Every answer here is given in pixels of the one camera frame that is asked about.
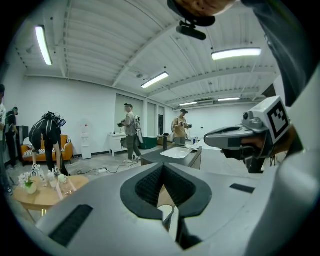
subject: striped cushion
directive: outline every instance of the striped cushion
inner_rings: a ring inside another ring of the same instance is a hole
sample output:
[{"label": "striped cushion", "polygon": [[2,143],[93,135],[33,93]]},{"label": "striped cushion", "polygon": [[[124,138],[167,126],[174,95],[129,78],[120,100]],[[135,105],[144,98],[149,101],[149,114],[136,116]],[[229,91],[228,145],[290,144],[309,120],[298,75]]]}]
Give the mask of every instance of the striped cushion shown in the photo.
[{"label": "striped cushion", "polygon": [[[63,149],[61,150],[61,152],[65,152],[65,151],[66,151],[66,145],[67,145],[67,144],[64,145],[64,147],[63,147]],[[46,153],[46,150],[45,150],[45,149],[40,149],[38,156],[39,156],[39,155],[44,155],[45,153]],[[23,158],[30,158],[30,157],[32,157],[32,150],[28,150],[27,152],[25,152],[25,153],[23,154]]]}]

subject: round table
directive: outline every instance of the round table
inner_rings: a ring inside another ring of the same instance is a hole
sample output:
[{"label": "round table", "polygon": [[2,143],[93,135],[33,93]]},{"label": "round table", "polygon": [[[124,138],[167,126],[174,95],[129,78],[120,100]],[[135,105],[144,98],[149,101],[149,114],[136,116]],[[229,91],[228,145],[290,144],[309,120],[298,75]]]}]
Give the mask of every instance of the round table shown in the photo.
[{"label": "round table", "polygon": [[[68,179],[77,190],[89,182],[87,177],[80,175],[69,176]],[[41,215],[43,216],[46,214],[47,210],[60,202],[60,198],[57,191],[52,189],[49,182],[48,186],[42,186],[39,177],[32,177],[31,180],[36,183],[36,192],[34,194],[28,194],[24,188],[18,186],[13,191],[13,198],[22,204],[23,208],[26,209],[27,213],[34,221],[29,210],[41,211]]]}]

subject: white ceiling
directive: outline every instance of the white ceiling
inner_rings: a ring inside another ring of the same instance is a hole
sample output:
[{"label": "white ceiling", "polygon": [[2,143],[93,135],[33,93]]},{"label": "white ceiling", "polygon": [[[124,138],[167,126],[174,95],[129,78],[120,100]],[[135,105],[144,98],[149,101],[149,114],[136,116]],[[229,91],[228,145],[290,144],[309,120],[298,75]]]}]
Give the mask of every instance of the white ceiling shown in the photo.
[{"label": "white ceiling", "polygon": [[[200,41],[176,32],[180,17],[166,3],[52,0],[25,21],[14,44],[27,76],[115,87],[174,108],[194,100],[261,100],[278,76],[278,66],[253,12],[237,2],[212,27],[198,28],[207,34]],[[35,25],[45,26],[52,66],[41,55]],[[217,61],[211,57],[213,51],[243,47],[260,47],[262,54]],[[164,71],[168,78],[141,88]]]}]

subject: white table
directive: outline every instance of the white table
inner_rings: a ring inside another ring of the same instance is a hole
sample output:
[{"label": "white table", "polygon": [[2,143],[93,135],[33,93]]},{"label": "white table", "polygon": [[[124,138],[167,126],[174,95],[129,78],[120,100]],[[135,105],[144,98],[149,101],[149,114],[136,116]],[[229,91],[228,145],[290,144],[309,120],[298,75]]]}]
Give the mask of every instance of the white table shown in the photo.
[{"label": "white table", "polygon": [[110,154],[115,156],[116,152],[126,151],[128,150],[126,147],[121,145],[121,139],[126,138],[125,133],[116,133],[116,134],[108,134],[108,141],[110,145]]}]

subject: sink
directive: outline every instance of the sink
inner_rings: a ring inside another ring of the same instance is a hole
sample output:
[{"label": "sink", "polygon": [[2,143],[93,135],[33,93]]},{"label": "sink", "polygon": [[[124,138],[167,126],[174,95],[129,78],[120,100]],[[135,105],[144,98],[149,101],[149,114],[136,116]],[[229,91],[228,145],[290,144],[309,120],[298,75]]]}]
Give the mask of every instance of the sink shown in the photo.
[{"label": "sink", "polygon": [[160,153],[160,155],[168,158],[182,159],[189,155],[190,152],[191,150],[187,148],[174,147],[169,150],[163,151],[162,153]]}]

